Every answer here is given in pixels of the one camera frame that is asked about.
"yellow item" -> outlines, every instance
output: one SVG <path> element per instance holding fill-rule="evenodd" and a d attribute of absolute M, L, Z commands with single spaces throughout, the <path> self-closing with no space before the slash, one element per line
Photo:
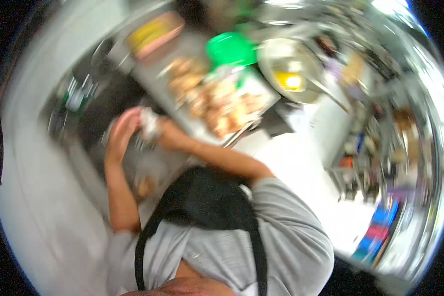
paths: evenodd
<path fill-rule="evenodd" d="M 285 89 L 297 91 L 304 88 L 304 79 L 299 74 L 275 72 L 275 76 L 280 86 Z"/>
<path fill-rule="evenodd" d="M 136 52 L 171 31 L 170 26 L 160 19 L 150 21 L 133 32 L 127 42 Z"/>

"black apron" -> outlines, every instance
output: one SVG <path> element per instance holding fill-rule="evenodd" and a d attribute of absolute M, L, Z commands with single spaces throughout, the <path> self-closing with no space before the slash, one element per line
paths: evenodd
<path fill-rule="evenodd" d="M 162 219 L 187 221 L 210 230 L 242 229 L 250 233 L 259 296 L 266 296 L 267 263 L 258 221 L 246 193 L 234 181 L 222 180 L 214 171 L 194 167 L 184 172 L 165 192 L 150 217 L 135 250 L 135 277 L 139 291 L 143 282 L 143 253 Z"/>

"green container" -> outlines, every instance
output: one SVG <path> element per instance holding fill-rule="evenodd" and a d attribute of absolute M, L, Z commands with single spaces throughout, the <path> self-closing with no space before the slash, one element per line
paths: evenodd
<path fill-rule="evenodd" d="M 220 65 L 248 66 L 257 62 L 254 44 L 237 32 L 227 32 L 207 42 L 207 55 L 214 63 Z"/>

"red item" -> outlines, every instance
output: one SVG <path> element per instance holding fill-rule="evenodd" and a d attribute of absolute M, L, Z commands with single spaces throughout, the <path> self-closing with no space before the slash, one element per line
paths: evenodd
<path fill-rule="evenodd" d="M 340 160 L 339 165 L 343 168 L 353 168 L 354 167 L 354 160 L 351 156 L 344 157 Z"/>
<path fill-rule="evenodd" d="M 388 228 L 378 225 L 370 225 L 370 227 L 367 230 L 367 233 L 365 234 L 365 237 L 384 241 L 387 234 L 388 234 Z"/>

